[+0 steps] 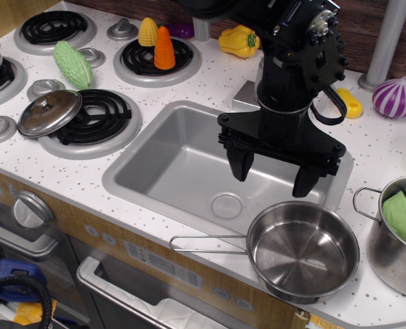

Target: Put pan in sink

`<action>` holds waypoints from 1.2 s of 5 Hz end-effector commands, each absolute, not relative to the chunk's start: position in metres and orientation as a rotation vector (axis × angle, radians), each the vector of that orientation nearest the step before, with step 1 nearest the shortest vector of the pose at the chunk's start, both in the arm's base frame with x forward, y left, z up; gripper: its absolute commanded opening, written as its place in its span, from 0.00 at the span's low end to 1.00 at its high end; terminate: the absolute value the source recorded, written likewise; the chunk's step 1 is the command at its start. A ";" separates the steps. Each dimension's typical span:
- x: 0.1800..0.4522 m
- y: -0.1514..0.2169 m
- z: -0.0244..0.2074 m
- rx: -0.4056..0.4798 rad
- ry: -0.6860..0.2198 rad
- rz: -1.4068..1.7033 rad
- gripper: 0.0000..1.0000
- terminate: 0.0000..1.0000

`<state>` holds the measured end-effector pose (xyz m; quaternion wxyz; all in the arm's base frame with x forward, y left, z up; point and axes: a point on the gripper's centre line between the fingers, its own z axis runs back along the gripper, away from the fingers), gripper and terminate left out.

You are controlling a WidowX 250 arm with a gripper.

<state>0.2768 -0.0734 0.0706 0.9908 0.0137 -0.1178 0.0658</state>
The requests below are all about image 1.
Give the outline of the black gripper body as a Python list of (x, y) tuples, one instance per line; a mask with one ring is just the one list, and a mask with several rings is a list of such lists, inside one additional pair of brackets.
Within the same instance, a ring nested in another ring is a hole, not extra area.
[(266, 108), (253, 112), (223, 113), (219, 142), (246, 149), (299, 167), (316, 167), (321, 176), (336, 175), (346, 148), (310, 120), (308, 108), (275, 112)]

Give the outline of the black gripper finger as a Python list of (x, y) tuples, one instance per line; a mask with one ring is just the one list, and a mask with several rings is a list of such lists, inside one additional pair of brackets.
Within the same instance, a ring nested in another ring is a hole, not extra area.
[(322, 170), (316, 167), (300, 167), (292, 191), (293, 197), (306, 197), (322, 175)]
[(254, 161), (254, 152), (228, 145), (226, 155), (234, 177), (244, 182)]

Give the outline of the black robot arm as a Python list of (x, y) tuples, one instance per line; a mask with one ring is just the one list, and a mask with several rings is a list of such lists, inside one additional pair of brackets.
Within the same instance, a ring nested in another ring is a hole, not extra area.
[[(332, 85), (348, 64), (337, 32), (339, 6), (332, 1), (181, 1), (189, 15), (208, 22), (232, 19), (254, 30), (263, 49), (256, 89), (260, 108), (221, 114), (219, 141), (232, 174), (244, 181), (254, 155), (298, 166), (294, 197), (305, 197), (321, 177), (337, 173), (346, 148), (310, 119), (337, 125), (347, 108)], [(313, 100), (324, 92), (340, 117), (318, 114)]]

